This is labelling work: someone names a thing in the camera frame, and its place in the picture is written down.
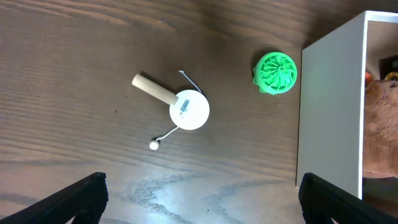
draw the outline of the brown wooden surface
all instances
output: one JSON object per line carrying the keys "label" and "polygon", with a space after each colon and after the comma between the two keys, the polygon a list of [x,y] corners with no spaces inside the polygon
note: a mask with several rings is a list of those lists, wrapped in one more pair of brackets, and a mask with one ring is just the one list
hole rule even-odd
{"label": "brown wooden surface", "polygon": [[[300,79],[270,96],[251,70],[273,50],[300,70],[304,46],[393,2],[0,0],[0,215],[103,171],[103,223],[303,223]],[[151,151],[168,106],[131,80],[177,93],[192,88],[180,69],[209,120]]]}

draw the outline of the brown furry object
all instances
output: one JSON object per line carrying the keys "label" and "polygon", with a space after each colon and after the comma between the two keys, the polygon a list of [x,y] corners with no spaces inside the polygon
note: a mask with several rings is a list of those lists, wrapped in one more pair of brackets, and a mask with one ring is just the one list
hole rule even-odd
{"label": "brown furry object", "polygon": [[363,177],[398,177],[398,83],[373,81],[365,91]]}

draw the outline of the green plastic object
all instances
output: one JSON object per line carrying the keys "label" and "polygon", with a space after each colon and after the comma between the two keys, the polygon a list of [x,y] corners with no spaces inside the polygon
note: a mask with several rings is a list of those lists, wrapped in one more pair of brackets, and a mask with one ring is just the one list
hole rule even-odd
{"label": "green plastic object", "polygon": [[280,52],[266,54],[254,67],[253,82],[262,93],[285,93],[294,86],[296,79],[296,64],[289,56]]}

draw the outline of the barcode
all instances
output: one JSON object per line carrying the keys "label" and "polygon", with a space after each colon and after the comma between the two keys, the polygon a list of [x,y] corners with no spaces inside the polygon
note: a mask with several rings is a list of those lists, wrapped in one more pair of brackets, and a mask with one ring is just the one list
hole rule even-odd
{"label": "barcode", "polygon": [[189,104],[189,100],[185,100],[184,104],[181,107],[182,112],[186,112],[188,104]]}

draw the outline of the wooden stick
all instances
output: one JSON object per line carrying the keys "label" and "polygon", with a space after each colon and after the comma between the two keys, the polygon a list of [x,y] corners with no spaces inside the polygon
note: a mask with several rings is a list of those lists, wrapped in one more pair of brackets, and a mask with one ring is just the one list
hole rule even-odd
{"label": "wooden stick", "polygon": [[144,78],[142,75],[137,74],[131,83],[133,86],[141,89],[142,91],[162,100],[168,105],[175,105],[178,100],[178,96],[174,93],[166,90],[158,84]]}

